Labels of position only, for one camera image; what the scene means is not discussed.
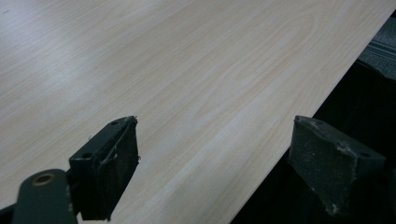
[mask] plywood sheet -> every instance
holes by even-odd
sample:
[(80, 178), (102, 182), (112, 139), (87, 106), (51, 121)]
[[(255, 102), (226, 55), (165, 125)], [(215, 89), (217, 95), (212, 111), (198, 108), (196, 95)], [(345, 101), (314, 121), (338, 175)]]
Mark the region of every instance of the plywood sheet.
[(394, 0), (0, 3), (0, 206), (113, 119), (141, 163), (114, 223), (227, 223)]

